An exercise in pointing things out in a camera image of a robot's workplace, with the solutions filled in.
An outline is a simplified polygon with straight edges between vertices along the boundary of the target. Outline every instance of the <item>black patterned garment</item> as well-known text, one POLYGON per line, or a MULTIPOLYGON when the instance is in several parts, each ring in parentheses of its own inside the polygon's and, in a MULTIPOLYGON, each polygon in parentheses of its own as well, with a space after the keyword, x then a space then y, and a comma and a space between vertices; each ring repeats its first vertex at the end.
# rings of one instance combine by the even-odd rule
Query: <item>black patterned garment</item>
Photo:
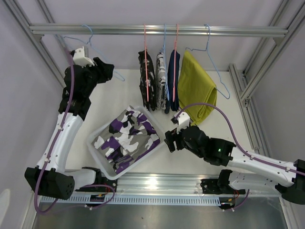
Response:
POLYGON ((157 90, 157 109, 166 108, 166 91, 165 91, 165 81, 166 81, 164 54, 162 52, 157 55, 156 64, 156 90, 157 90))
POLYGON ((140 62, 140 90, 143 99, 143 106, 149 110, 151 109, 154 111, 156 109, 156 79, 154 76, 154 69, 153 69, 153 61, 146 51, 146 58, 147 58, 147 73, 148 73, 148 96, 149 101, 147 101, 147 89, 146 89, 146 68, 145 68, 145 52, 139 52, 139 62, 140 62))

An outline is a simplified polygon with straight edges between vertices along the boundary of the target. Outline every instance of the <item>olive green towel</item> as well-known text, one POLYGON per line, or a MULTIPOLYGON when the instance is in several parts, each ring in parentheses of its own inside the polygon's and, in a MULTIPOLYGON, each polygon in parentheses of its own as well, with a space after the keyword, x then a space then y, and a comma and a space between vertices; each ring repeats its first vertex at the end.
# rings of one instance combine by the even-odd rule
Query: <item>olive green towel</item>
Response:
MULTIPOLYGON (((197 60, 185 51, 180 78, 178 82, 178 97, 181 108, 193 103, 208 103, 216 105, 216 85, 197 60)), ((197 105, 186 110, 193 125, 200 124, 211 113, 214 108, 197 105)))

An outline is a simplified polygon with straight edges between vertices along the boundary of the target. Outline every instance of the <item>white wall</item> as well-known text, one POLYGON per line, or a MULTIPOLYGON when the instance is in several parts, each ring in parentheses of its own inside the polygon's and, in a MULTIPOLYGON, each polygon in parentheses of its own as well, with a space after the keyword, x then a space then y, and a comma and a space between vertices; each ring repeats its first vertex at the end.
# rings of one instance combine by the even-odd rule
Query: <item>white wall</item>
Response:
POLYGON ((34 167, 53 132, 59 83, 0 2, 0 193, 10 189, 1 228, 17 229, 30 200, 26 167, 34 167))
MULTIPOLYGON (((254 99, 272 157, 305 160, 305 26, 265 76, 254 99)), ((299 227, 305 227, 305 206, 294 205, 299 227)))
MULTIPOLYGON (((281 0, 45 0, 57 23, 170 24, 211 26, 267 26, 281 0)), ((44 22, 35 0, 20 0, 32 22, 44 22)), ((64 59, 56 42, 45 36, 53 56, 64 59)), ((74 36, 87 40, 89 36, 74 36)), ((212 37, 210 53, 217 67, 227 71, 229 63, 243 69, 259 38, 212 37)), ((93 44, 103 51, 117 69, 138 69, 138 52, 143 36, 96 35, 93 44)), ((167 37, 167 56, 173 50, 174 37, 167 37)), ((186 47, 204 49, 207 37, 179 37, 178 52, 186 47)), ((79 42, 70 43, 74 48, 79 42)), ((148 36, 148 51, 153 59, 163 44, 163 36, 148 36)), ((90 57, 98 55, 90 50, 90 57)), ((213 65, 204 52, 193 52, 206 70, 213 65)))

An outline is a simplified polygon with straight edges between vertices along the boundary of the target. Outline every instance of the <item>translucent container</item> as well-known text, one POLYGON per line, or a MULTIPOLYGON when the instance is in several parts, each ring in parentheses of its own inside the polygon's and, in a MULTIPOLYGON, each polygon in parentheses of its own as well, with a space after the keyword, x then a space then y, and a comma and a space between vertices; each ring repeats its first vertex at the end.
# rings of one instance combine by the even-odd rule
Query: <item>translucent container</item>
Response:
POLYGON ((154 152, 158 151, 164 144, 164 131, 162 130, 162 127, 160 124, 155 120, 155 118, 152 116, 152 114, 143 106, 136 106, 134 107, 134 110, 140 111, 143 113, 147 119, 151 122, 152 126, 154 127, 155 131, 157 132, 157 135, 160 138, 160 144, 153 149, 152 151, 148 152, 146 155, 144 155, 142 158, 140 158, 138 161, 134 162, 132 165, 124 169, 122 172, 116 174, 112 165, 109 164, 108 160, 106 157, 104 157, 93 145, 92 142, 95 140, 95 138, 110 124, 107 123, 103 125, 101 128, 97 129, 94 131, 92 134, 89 135, 87 138, 87 146, 88 149, 94 158, 95 162, 97 163, 99 169, 102 171, 102 173, 105 174, 105 176, 109 180, 116 180, 123 174, 127 173, 129 170, 131 170, 133 167, 137 166, 137 164, 141 163, 143 160, 145 160, 147 157, 152 155, 154 152))

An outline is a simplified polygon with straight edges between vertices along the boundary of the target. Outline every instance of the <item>white tabletop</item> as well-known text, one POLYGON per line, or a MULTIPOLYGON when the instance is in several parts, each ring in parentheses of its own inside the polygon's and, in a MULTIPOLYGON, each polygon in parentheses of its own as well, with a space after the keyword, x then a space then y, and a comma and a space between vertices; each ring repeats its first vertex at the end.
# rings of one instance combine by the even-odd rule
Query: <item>white tabletop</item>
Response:
MULTIPOLYGON (((125 82, 116 78, 103 84, 98 84, 90 96, 91 106, 86 119, 79 129, 72 144, 66 169, 80 169, 84 166, 96 167, 96 164, 87 149, 86 139, 90 133, 107 122, 116 118, 128 105, 142 105, 140 93, 140 70, 119 70, 125 76, 125 82)), ((217 88, 227 94, 220 83, 217 72, 207 72, 214 80, 217 88)), ((231 98, 225 99, 220 93, 217 95, 217 106, 228 116, 235 135, 244 147, 251 150, 248 135, 238 106, 233 84, 228 72, 221 72, 223 82, 227 85, 231 98)), ((152 112, 153 116, 163 126, 164 132, 173 130, 171 123, 175 112, 164 114, 163 111, 152 112)), ((229 127, 220 113, 216 110, 199 125, 209 137, 223 138, 233 141, 229 127)), ((218 175, 224 167, 216 167, 206 163, 187 150, 170 153, 167 145, 155 152, 130 172, 164 173, 164 174, 191 174, 191 175, 218 175)))

